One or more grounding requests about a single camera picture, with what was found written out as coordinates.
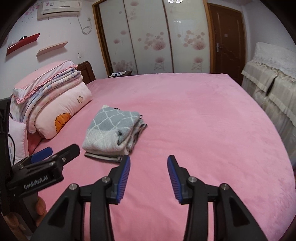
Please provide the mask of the person left hand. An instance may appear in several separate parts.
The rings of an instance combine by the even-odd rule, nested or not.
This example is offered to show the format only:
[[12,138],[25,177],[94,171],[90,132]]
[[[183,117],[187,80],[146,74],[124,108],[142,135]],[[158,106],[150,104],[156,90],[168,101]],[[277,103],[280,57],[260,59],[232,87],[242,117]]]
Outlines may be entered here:
[[28,240],[26,235],[31,235],[48,213],[45,201],[35,193],[13,204],[16,206],[11,206],[10,212],[1,215],[17,240]]

